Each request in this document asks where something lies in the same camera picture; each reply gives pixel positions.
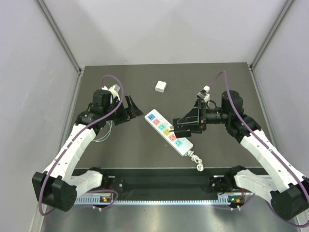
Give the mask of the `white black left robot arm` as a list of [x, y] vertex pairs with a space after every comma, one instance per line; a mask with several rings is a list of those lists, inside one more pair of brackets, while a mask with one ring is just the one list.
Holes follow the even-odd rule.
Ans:
[[130, 95], [126, 95], [125, 100], [127, 107], [124, 107], [113, 87], [104, 87], [94, 92], [92, 102], [87, 110], [77, 116], [58, 155], [43, 172], [36, 172], [32, 177], [39, 203], [67, 212], [73, 207], [76, 198], [89, 190], [103, 192], [108, 189], [109, 179], [94, 168], [80, 176], [72, 174], [88, 145], [108, 121], [119, 125], [143, 115]]

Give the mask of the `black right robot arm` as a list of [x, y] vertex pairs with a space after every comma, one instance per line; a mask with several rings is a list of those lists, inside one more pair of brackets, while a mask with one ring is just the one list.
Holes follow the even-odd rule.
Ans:
[[264, 199], [284, 220], [291, 220], [309, 208], [309, 179], [296, 170], [271, 144], [260, 125], [244, 113], [243, 99], [236, 91], [222, 93], [221, 106], [209, 108], [207, 93], [198, 93], [194, 107], [173, 119], [177, 138], [202, 133], [208, 124], [224, 124], [228, 134], [262, 165], [269, 178], [236, 166], [224, 174], [223, 192], [245, 189]]

